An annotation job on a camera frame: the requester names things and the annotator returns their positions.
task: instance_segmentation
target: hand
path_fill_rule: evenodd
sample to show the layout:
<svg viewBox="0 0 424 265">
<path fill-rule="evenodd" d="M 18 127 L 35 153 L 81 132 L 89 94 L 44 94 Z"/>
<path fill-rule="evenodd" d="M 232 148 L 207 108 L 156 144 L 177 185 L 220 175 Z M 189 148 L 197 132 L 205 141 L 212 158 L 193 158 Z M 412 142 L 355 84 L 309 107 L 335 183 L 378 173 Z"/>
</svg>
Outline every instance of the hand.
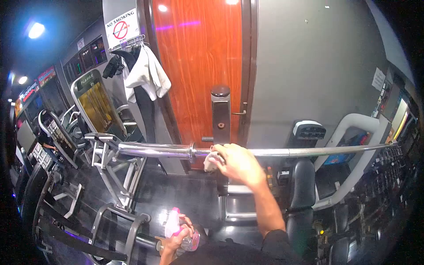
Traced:
<svg viewBox="0 0 424 265">
<path fill-rule="evenodd" d="M 218 151 L 225 159 L 226 164 L 209 158 L 221 173 L 230 179 L 240 181 L 252 191 L 266 184 L 266 175 L 255 156 L 246 148 L 236 144 L 214 145 L 212 151 Z"/>
<path fill-rule="evenodd" d="M 180 214 L 179 217 L 180 217 L 180 222 L 181 221 L 183 222 L 181 227 L 184 229 L 178 234 L 178 236 L 171 236 L 171 238 L 167 240 L 167 243 L 165 244 L 164 252 L 175 253 L 175 251 L 181 247 L 181 244 L 183 243 L 183 239 L 188 234 L 190 235 L 190 237 L 193 237 L 194 227 L 192 225 L 190 218 L 188 218 L 184 214 Z"/>
</svg>

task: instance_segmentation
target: white towel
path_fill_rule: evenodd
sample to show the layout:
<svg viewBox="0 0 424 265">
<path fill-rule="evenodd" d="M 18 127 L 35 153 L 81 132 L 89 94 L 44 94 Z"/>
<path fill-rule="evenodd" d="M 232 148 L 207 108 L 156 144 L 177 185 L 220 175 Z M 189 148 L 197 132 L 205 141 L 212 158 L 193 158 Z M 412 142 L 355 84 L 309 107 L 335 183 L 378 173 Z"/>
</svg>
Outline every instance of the white towel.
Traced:
<svg viewBox="0 0 424 265">
<path fill-rule="evenodd" d="M 222 165 L 224 165 L 224 164 L 225 164 L 225 160 L 224 160 L 224 158 L 222 158 L 222 157 L 219 155 L 218 151 L 210 152 L 210 153 L 206 156 L 205 161 L 203 161 L 203 165 L 204 165 L 204 170 L 205 170 L 205 172 L 213 172 L 213 171 L 215 171 L 215 170 L 217 169 L 217 166 L 216 166 L 214 163 L 212 163 L 212 162 L 210 162 L 210 161 L 209 161 L 209 158 L 210 158 L 210 157 L 215 158 L 215 160 L 217 160 L 217 161 L 221 162 L 221 164 L 222 164 Z"/>
<path fill-rule="evenodd" d="M 156 100 L 156 96 L 163 97 L 171 88 L 171 81 L 149 47 L 141 48 L 140 55 L 130 73 L 123 59 L 122 61 L 125 94 L 128 102 L 135 103 L 133 88 L 136 86 L 142 86 L 152 101 Z"/>
</svg>

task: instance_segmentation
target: wooden door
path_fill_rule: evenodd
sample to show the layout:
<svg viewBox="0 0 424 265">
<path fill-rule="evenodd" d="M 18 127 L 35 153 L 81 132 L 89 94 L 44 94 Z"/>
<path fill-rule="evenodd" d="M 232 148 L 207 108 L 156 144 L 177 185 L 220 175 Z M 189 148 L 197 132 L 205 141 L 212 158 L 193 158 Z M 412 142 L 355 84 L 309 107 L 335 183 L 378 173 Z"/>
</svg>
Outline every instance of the wooden door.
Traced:
<svg viewBox="0 0 424 265">
<path fill-rule="evenodd" d="M 231 109 L 240 110 L 241 1 L 153 0 L 151 8 L 182 143 L 207 148 L 211 143 L 202 142 L 201 137 L 212 136 L 211 88 L 229 86 Z M 231 142 L 237 143 L 239 116 L 231 119 Z"/>
</svg>

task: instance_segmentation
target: spray bottle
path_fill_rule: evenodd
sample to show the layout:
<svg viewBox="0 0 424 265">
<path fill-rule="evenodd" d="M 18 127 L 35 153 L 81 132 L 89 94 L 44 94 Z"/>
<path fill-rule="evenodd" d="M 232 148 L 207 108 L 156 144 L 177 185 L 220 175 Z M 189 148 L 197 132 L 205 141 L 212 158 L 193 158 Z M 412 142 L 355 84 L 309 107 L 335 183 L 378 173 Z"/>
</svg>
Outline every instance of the spray bottle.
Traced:
<svg viewBox="0 0 424 265">
<path fill-rule="evenodd" d="M 171 238 L 171 236 L 178 236 L 179 233 L 184 229 L 180 226 L 180 209 L 177 207 L 172 208 L 169 213 L 168 221 L 165 224 L 165 237 Z M 181 248 L 185 251 L 195 251 L 199 246 L 200 235 L 199 232 L 194 229 L 193 237 L 188 234 L 181 244 Z"/>
</svg>

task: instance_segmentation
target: door handle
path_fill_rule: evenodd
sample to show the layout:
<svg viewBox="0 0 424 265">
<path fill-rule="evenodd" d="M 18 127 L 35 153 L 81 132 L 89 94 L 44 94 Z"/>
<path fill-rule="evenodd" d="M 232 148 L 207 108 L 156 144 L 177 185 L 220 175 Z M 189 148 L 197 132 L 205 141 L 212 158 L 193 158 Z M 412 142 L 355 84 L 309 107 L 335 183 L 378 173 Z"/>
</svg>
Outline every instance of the door handle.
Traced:
<svg viewBox="0 0 424 265">
<path fill-rule="evenodd" d="M 245 110 L 243 110 L 243 112 L 231 112 L 231 114 L 234 114 L 234 115 L 246 115 L 246 106 L 247 106 L 247 102 L 243 102 L 243 108 Z"/>
<path fill-rule="evenodd" d="M 234 114 L 234 115 L 246 115 L 246 110 L 243 110 L 243 112 L 231 112 L 231 114 Z"/>
</svg>

